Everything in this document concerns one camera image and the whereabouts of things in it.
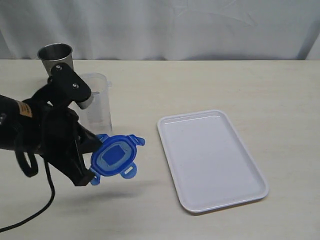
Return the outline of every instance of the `transparent cup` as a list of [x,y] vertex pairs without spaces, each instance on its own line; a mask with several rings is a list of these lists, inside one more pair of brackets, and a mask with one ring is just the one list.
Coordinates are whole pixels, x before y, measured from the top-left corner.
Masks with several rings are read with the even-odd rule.
[[112,135],[112,123],[109,104],[109,82],[100,73],[79,75],[90,87],[93,101],[86,109],[76,109],[79,122],[94,134]]

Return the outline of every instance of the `metal cup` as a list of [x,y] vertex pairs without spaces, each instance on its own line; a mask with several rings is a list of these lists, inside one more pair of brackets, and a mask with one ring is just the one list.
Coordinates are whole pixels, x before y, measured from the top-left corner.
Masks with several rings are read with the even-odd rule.
[[74,70],[74,62],[72,59],[72,47],[65,43],[54,43],[44,46],[38,51],[38,57],[51,76],[51,68],[58,63],[66,63]]

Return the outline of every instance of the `white tray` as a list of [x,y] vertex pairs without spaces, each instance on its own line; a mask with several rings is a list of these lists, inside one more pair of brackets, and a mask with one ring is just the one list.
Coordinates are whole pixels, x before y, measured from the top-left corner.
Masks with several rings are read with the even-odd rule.
[[157,125],[186,210],[201,213],[267,196],[265,178],[223,112],[167,116]]

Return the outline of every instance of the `black cable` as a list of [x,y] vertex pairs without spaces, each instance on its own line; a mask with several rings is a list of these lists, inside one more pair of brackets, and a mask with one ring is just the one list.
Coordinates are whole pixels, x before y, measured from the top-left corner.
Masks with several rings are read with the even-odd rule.
[[44,168],[45,168],[46,178],[48,180],[48,183],[49,183],[49,186],[50,186],[50,189],[51,189],[51,197],[50,197],[48,203],[42,209],[40,209],[38,212],[36,212],[35,214],[27,217],[25,220],[22,220],[20,222],[17,222],[16,224],[13,224],[13,225],[10,225],[10,226],[6,226],[6,227],[3,227],[3,228],[0,228],[0,233],[8,231],[8,230],[11,230],[11,229],[15,229],[17,227],[20,227],[23,224],[26,224],[30,220],[32,220],[32,219],[36,218],[37,216],[39,216],[40,214],[42,214],[45,210],[47,210],[50,207],[50,205],[54,201],[54,198],[55,198],[55,195],[56,195],[56,190],[55,190],[54,183],[52,182],[49,164],[48,164],[48,162],[46,160],[44,160]]

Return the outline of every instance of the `blue plastic lid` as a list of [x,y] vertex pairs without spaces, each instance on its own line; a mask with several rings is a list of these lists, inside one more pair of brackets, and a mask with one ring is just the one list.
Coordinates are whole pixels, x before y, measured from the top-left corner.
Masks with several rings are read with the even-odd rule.
[[102,146],[91,156],[90,170],[95,174],[92,185],[100,183],[100,177],[120,174],[125,179],[133,178],[137,173],[134,159],[137,154],[136,145],[143,146],[146,141],[135,135],[99,134],[97,137]]

